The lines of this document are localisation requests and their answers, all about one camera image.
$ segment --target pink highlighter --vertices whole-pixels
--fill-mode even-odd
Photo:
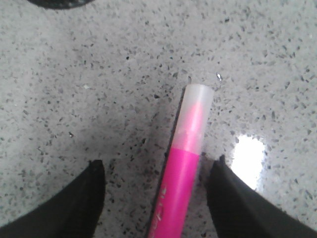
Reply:
[[[213,90],[185,89],[148,238],[180,238],[196,176]]]

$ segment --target gray speckled surface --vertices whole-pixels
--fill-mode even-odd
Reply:
[[[0,1],[0,225],[102,159],[96,237],[143,237],[182,89],[220,72],[201,173],[255,137],[265,145],[257,191],[317,230],[316,4]],[[199,180],[183,237],[216,238]]]

